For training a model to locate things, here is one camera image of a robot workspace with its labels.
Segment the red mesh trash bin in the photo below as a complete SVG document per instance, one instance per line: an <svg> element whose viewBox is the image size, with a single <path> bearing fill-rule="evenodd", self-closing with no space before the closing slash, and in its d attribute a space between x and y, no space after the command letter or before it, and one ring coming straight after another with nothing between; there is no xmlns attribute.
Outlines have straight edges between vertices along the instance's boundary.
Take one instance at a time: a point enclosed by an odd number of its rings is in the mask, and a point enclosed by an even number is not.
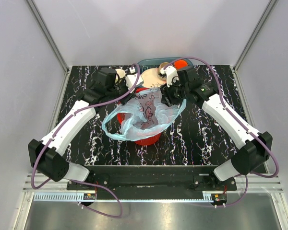
<svg viewBox="0 0 288 230"><path fill-rule="evenodd" d="M157 89L138 89L136 97L119 108L120 140L144 146L152 145L160 138L162 127L156 117L160 96Z"/></svg>

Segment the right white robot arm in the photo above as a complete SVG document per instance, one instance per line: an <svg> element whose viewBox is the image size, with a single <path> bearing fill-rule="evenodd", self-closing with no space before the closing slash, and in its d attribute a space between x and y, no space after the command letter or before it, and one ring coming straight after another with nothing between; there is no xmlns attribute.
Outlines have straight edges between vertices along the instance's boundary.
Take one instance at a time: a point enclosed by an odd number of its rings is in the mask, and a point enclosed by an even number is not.
<svg viewBox="0 0 288 230"><path fill-rule="evenodd" d="M160 88L162 103L172 106L190 102L198 106L227 132L238 149L231 159L213 170L208 178L212 189L221 189L233 176L248 175L269 159L272 136L268 132L259 132L241 118L212 83L202 83L195 77L194 67L177 70L168 66L161 68L159 74L166 79Z"/></svg>

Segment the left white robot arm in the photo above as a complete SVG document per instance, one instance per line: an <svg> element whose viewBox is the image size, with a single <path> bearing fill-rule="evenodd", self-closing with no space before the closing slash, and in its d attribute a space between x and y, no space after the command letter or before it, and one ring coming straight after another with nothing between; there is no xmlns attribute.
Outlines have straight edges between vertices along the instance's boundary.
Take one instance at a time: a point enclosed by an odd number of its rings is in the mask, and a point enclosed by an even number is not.
<svg viewBox="0 0 288 230"><path fill-rule="evenodd" d="M84 190L94 185L88 168L71 163L63 155L82 127L94 118L101 108L115 102L125 103L134 96L134 90L141 85L140 67L132 64L129 74L119 77L111 68L102 68L79 95L72 109L41 140L33 139L28 144L32 173L40 172L55 182L62 179L77 181Z"/></svg>

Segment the light blue plastic trash bag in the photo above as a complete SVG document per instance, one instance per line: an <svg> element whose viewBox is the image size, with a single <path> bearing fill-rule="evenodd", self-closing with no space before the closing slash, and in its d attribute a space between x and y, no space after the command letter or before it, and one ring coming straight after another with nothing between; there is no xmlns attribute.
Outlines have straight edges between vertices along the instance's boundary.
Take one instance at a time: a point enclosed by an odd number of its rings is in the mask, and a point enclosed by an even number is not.
<svg viewBox="0 0 288 230"><path fill-rule="evenodd" d="M138 141L163 132L183 112L187 101L184 99L178 105L168 107L161 99L159 88L140 91L135 98L130 99L125 105L118 105L105 117L102 130L109 138L121 141ZM111 133L107 123L118 114L124 115L120 131Z"/></svg>

